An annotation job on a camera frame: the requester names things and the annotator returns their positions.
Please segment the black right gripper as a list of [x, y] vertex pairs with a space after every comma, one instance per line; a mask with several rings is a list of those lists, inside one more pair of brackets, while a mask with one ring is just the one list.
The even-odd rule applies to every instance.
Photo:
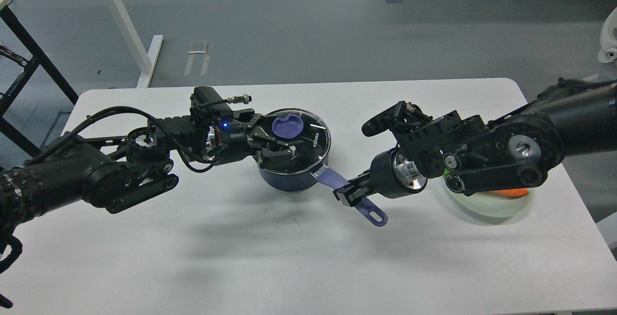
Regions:
[[346, 207], [355, 207], [363, 198], [380, 194], [386, 198], [401, 198], [425, 190], [428, 182], [415, 163], [395, 148], [379, 153], [370, 164], [370, 173], [347, 180], [337, 175], [334, 196]]

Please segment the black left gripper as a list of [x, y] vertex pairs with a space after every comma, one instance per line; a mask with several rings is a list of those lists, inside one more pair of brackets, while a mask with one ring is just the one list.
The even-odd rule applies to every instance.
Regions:
[[274, 171], [292, 170], [301, 164], [300, 153], [305, 143], [300, 134], [304, 127], [290, 139], [279, 136], [273, 128], [276, 121], [290, 122], [290, 112], [281, 110], [261, 115], [253, 109], [241, 109], [236, 117], [239, 120], [216, 124], [216, 162], [234, 163], [253, 157], [258, 168]]

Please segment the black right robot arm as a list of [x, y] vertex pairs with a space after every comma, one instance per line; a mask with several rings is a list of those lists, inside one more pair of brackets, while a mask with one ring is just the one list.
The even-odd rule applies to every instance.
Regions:
[[616, 81], [559, 79], [535, 100], [483, 122], [457, 111], [438, 118], [400, 101], [362, 126], [365, 136], [384, 131], [396, 145], [334, 195], [357, 207], [370, 195], [418, 194], [429, 179], [443, 178], [455, 194], [534, 188], [565, 157], [616, 148]]

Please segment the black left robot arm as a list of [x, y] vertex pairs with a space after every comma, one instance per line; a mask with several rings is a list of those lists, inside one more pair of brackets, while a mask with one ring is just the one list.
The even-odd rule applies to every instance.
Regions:
[[[147, 124], [125, 137], [84, 139], [80, 132], [105, 118], [135, 114]], [[113, 106], [88, 116], [24, 165], [1, 171], [1, 260], [6, 271], [23, 245], [15, 228], [77, 201], [115, 214], [164, 194], [178, 185], [170, 154], [205, 173], [214, 166], [254, 157], [261, 168], [286, 166], [306, 143], [277, 136], [263, 126], [273, 116], [253, 109], [232, 111], [223, 101], [194, 104], [187, 116], [156, 119], [140, 109]]]

